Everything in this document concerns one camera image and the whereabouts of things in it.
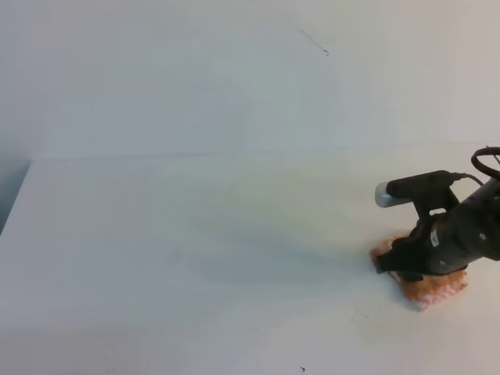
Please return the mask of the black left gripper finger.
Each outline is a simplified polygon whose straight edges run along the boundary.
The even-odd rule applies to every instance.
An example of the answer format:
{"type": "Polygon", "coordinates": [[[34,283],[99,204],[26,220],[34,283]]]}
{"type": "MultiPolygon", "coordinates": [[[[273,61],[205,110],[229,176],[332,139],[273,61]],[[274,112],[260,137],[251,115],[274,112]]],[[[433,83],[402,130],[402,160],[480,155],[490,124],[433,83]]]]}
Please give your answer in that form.
{"type": "Polygon", "coordinates": [[[377,274],[395,272],[392,250],[377,249],[374,252],[374,266],[377,274]]]}

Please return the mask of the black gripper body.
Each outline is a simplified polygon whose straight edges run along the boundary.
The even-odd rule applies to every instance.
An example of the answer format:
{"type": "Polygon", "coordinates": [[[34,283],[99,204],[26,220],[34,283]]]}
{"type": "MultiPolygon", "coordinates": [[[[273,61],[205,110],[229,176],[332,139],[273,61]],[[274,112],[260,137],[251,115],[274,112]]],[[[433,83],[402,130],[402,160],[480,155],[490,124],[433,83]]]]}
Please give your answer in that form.
{"type": "Polygon", "coordinates": [[[478,259],[499,260],[499,184],[459,202],[448,188],[414,202],[416,227],[391,246],[391,271],[412,280],[444,276],[478,259]]]}

